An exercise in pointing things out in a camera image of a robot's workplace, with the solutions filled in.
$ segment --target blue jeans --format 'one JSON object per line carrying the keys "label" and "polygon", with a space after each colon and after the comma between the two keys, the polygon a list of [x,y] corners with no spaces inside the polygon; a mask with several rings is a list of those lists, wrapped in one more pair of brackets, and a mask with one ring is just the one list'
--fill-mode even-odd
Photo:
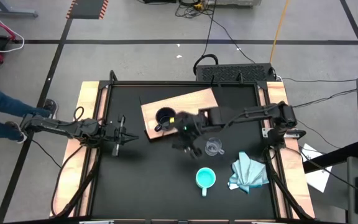
{"label": "blue jeans", "polygon": [[[0,92],[0,112],[23,117],[25,114],[39,114],[48,117],[50,112],[41,108],[34,108],[19,100],[15,100]],[[0,123],[0,138],[8,138],[14,141],[20,141],[22,135],[20,131]]]}

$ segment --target white paper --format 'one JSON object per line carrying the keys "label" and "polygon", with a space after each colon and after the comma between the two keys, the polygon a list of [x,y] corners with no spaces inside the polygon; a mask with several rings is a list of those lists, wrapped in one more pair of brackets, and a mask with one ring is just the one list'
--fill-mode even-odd
{"label": "white paper", "polygon": [[[308,157],[308,159],[313,159],[315,157],[322,155],[322,153],[316,151],[308,144],[305,144],[303,146],[303,148],[307,149],[307,150],[303,150],[303,153]],[[306,158],[304,157],[304,155],[302,155],[302,159],[303,159],[303,161],[306,161]],[[328,171],[331,171],[331,168],[333,168],[333,167],[330,166],[330,167],[327,167],[326,169]],[[324,193],[324,190],[325,190],[327,182],[328,182],[328,177],[329,177],[329,173],[326,172],[325,170],[317,170],[317,171],[306,174],[306,181],[310,186],[319,190],[321,193]]]}

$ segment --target wooden cutting board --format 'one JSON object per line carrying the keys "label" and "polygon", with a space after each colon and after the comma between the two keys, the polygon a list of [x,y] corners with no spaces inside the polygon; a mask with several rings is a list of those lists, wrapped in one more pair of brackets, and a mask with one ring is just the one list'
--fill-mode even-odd
{"label": "wooden cutting board", "polygon": [[142,105],[142,114],[147,135],[149,135],[149,139],[155,139],[177,132],[175,128],[170,131],[154,131],[157,125],[155,114],[160,108],[170,107],[174,109],[176,113],[186,111],[187,113],[198,114],[199,109],[215,106],[218,106],[218,104],[210,88]]}

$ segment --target sneaker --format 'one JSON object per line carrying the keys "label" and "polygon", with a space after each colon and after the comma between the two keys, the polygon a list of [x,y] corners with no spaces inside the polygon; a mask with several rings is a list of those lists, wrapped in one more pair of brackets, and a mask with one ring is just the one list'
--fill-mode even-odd
{"label": "sneaker", "polygon": [[46,99],[43,109],[50,112],[49,118],[56,119],[58,105],[55,100]]}
{"label": "sneaker", "polygon": [[22,132],[20,126],[16,123],[16,122],[13,122],[13,121],[7,121],[5,122],[5,125],[8,125],[9,127],[15,129],[15,130],[18,130],[20,131],[21,133],[21,140],[17,140],[17,143],[18,144],[22,144],[26,139],[27,139],[27,136]]}

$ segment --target clear glass cup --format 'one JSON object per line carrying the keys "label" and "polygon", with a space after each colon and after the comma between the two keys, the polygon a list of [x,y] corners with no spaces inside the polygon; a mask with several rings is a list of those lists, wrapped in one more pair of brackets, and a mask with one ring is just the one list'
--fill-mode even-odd
{"label": "clear glass cup", "polygon": [[215,156],[216,154],[223,155],[222,142],[218,138],[209,138],[205,145],[205,153],[209,156]]}

